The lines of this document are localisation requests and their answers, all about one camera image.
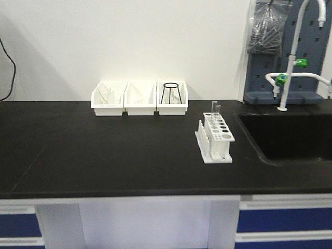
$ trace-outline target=white pipe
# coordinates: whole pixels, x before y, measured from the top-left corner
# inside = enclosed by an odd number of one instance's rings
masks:
[[[323,27],[324,22],[326,21],[326,5],[324,0],[317,0],[320,7],[320,15],[318,17],[319,27]]]
[[[291,79],[292,79],[292,72],[293,72],[293,68],[294,68],[294,62],[296,59],[296,50],[297,50],[297,45],[298,45],[298,40],[299,40],[299,36],[300,36],[300,31],[301,31],[301,27],[302,27],[302,21],[303,21],[303,16],[305,14],[305,10],[306,7],[308,5],[310,0],[304,0],[301,8],[299,10],[299,14],[297,16],[297,22],[296,22],[296,27],[295,27],[295,32],[294,32],[294,38],[293,38],[293,44],[292,44],[292,50],[290,51],[290,55],[288,57],[288,66],[287,66],[287,75],[288,78],[286,80],[286,83],[284,85],[284,90],[282,92],[282,97],[281,97],[281,102],[280,102],[280,106],[278,107],[278,110],[281,111],[286,111],[286,102],[287,102],[287,97],[288,97],[288,92],[289,92],[289,87],[291,84]],[[325,5],[325,1],[324,0],[317,0],[318,4],[319,4],[319,26],[322,27],[324,24],[324,21],[326,20],[326,5]]]
[[[265,75],[265,79],[271,83],[271,85],[273,86],[273,93],[274,93],[274,97],[276,97],[276,93],[279,93],[279,86],[277,86],[275,84],[275,80],[272,79],[272,77],[278,77],[280,74],[284,74],[287,75],[287,73],[270,73]],[[315,78],[318,81],[324,83],[325,85],[328,86],[328,96],[331,96],[332,94],[332,83],[330,80],[327,80],[325,78],[323,78],[322,76],[318,75],[318,74],[313,74],[313,73],[292,73],[292,77],[310,77],[310,78]]]

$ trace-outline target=wire gauze stand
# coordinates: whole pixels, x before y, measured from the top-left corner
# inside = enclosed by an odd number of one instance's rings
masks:
[[[180,98],[180,103],[182,104],[180,89],[178,88],[178,83],[168,82],[168,83],[163,84],[162,86],[164,87],[164,89],[162,91],[162,96],[161,96],[160,103],[162,103],[162,99],[164,98],[165,88],[168,88],[168,90],[169,90],[169,104],[171,104],[171,90],[177,88],[178,96]]]

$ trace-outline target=white storage bin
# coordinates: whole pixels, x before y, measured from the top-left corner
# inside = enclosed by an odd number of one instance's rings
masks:
[[[161,116],[186,115],[188,98],[184,81],[159,81],[157,83],[157,111]]]
[[[156,82],[131,81],[124,93],[128,116],[153,116],[156,111]]]
[[[126,81],[101,81],[91,95],[91,108],[96,116],[122,116]]]

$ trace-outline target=glass test tube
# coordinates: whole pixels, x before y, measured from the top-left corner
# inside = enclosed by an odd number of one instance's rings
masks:
[[[211,106],[211,115],[214,115],[216,112],[216,105],[218,104],[218,101],[214,100],[212,101],[212,106]]]
[[[221,105],[216,105],[216,110],[215,110],[215,113],[213,115],[213,121],[215,123],[217,123],[217,119],[220,118],[220,108],[221,108]]]

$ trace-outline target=black countertop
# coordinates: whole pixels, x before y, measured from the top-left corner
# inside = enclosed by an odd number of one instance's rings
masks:
[[[233,163],[204,164],[195,137],[211,101],[185,116],[96,117],[90,102],[0,102],[0,198],[331,193],[332,161],[271,165],[235,113],[332,113],[320,105],[220,101]]]

